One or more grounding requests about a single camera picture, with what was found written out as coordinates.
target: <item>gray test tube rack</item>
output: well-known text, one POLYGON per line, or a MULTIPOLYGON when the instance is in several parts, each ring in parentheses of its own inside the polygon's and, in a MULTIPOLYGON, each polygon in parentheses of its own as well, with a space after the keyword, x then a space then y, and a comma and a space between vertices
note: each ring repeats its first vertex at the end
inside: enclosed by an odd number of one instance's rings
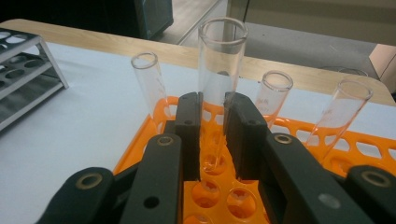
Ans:
POLYGON ((67 82, 41 36, 0 28, 0 131, 62 87, 67 82))

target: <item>metal grommet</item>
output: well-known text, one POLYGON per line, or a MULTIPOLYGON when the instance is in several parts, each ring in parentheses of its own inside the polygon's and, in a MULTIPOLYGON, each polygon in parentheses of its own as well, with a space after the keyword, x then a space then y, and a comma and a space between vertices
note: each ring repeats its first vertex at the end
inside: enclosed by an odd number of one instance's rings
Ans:
POLYGON ((80 177, 76 183, 78 189, 92 189, 102 182, 103 177, 98 173, 89 173, 80 177))
POLYGON ((281 144, 290 144, 292 139, 285 134, 277 134, 274 136, 275 140, 281 144))
POLYGON ((160 138, 157 140, 157 144, 158 144, 159 146, 162 146, 162 147, 164 147, 164 146, 169 146, 169 145, 171 145, 173 142, 174 142, 173 138, 171 138, 171 137, 169 137, 169 136, 160 137, 160 138))
POLYGON ((389 188, 391 186, 390 180, 378 172, 363 171, 361 172, 361 177, 370 184, 380 188, 389 188))

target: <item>glass test tube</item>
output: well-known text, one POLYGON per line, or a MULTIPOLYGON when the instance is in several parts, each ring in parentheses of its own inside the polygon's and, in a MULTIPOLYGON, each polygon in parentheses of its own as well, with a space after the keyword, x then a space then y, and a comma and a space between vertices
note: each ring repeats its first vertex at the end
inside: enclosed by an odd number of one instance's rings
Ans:
POLYGON ((131 64, 157 133, 162 133, 171 114, 158 57, 153 52, 142 52, 132 58, 131 64))
POLYGON ((357 80, 344 79, 338 83, 332 100, 305 143, 319 162, 323 162, 372 96, 371 88, 357 80))
POLYGON ((284 72, 269 71, 262 76, 255 105, 267 121, 268 128, 274 124, 292 86, 292 78, 284 72))
POLYGON ((199 27, 199 90, 203 94, 201 152, 204 170, 219 165, 225 146, 224 105, 236 90, 248 29, 232 18, 214 18, 199 27))

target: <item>black object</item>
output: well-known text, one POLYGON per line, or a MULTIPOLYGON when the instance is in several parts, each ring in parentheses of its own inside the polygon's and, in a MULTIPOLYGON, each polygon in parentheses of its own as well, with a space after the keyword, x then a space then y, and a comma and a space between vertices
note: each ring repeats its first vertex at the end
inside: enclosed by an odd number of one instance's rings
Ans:
POLYGON ((172 0, 6 1, 0 21, 11 19, 143 39, 152 39, 174 21, 172 0))
POLYGON ((373 166, 355 166, 349 170, 344 189, 375 223, 395 223, 395 176, 373 166))
MULTIPOLYGON (((396 223, 395 176, 370 166, 346 179, 331 174, 297 138, 269 132, 246 96, 227 104, 236 177, 259 180, 271 223, 396 223)), ((200 94, 180 97, 177 119, 149 141, 141 162, 114 177, 103 168, 72 175, 38 223, 182 223, 182 181, 199 178, 200 111, 200 94)))
POLYGON ((183 139, 183 179, 199 180, 199 132, 201 128, 202 98, 196 92, 178 99, 175 134, 183 139))

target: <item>test tube rim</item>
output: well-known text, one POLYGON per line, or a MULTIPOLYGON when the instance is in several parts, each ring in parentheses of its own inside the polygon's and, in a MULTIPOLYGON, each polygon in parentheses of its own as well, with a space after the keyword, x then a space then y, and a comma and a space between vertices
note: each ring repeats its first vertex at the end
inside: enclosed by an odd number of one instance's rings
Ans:
POLYGON ((151 51, 140 52, 140 53, 136 54, 134 57, 132 57, 132 59, 131 59, 132 67, 135 68, 135 69, 139 69, 139 70, 148 69, 148 68, 150 68, 152 66, 155 66, 155 64, 157 64, 157 62, 158 62, 157 54, 155 54, 154 52, 151 52, 151 51), (144 56, 144 55, 153 56, 154 59, 152 61, 148 62, 147 64, 144 64, 144 65, 137 65, 137 64, 134 63, 135 60, 140 59, 140 57, 144 56))
POLYGON ((212 44, 221 44, 221 45, 240 45, 246 42, 246 40, 248 39, 248 28, 246 27, 246 25, 242 22, 239 21, 237 19, 234 18, 230 18, 230 17, 216 17, 216 18, 212 18, 209 19, 207 21, 204 21, 198 29, 198 34, 199 36, 205 41, 205 42, 210 42, 212 44), (230 21, 231 23, 234 23, 236 26, 238 26, 239 28, 241 28, 241 30, 243 31, 243 35, 233 41, 218 41, 218 40, 214 40, 209 38, 205 33, 204 33, 204 28, 213 22, 217 22, 217 21, 230 21))
POLYGON ((277 71, 277 70, 271 70, 271 71, 266 72, 264 75, 262 75, 262 85, 267 86, 272 91, 289 91, 293 87, 293 79, 287 73, 284 73, 282 71, 277 71), (265 80, 266 77, 268 77, 269 75, 272 75, 272 74, 279 74, 279 75, 285 77, 289 81, 289 85, 287 87, 276 87, 276 86, 272 85, 271 83, 269 83, 268 81, 265 80))
POLYGON ((338 85, 337 85, 337 90, 339 90, 341 93, 343 93, 344 95, 347 95, 348 97, 350 97, 351 99, 357 99, 357 100, 363 100, 363 101, 367 101, 367 100, 370 100, 370 98, 373 96, 373 94, 374 94, 374 92, 373 92, 373 90, 369 87, 369 86, 367 86, 366 84, 364 84, 364 83, 362 83, 362 82, 359 82, 359 81, 357 81, 357 80, 351 80, 351 79, 343 79, 343 80, 341 80, 339 83, 338 83, 338 85), (345 91, 343 88, 342 88, 342 86, 345 84, 345 83, 355 83, 355 84, 358 84, 358 85, 360 85, 360 86, 362 86, 363 88, 365 88, 366 90, 367 90, 367 92, 368 92, 368 94, 365 96, 365 97, 359 97, 359 96, 357 96, 357 95, 353 95, 353 94, 350 94, 348 91, 345 91))

